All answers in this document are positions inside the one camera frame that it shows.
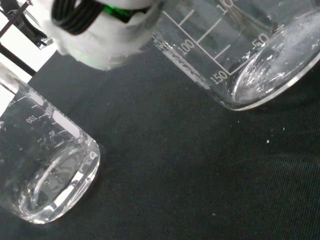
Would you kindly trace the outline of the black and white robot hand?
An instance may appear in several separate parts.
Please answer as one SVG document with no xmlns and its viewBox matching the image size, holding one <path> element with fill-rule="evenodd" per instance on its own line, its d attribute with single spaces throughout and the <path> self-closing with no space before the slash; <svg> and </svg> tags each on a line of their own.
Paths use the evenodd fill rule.
<svg viewBox="0 0 320 240">
<path fill-rule="evenodd" d="M 108 71 L 139 55 L 164 0 L 37 0 L 40 25 L 61 55 Z"/>
</svg>

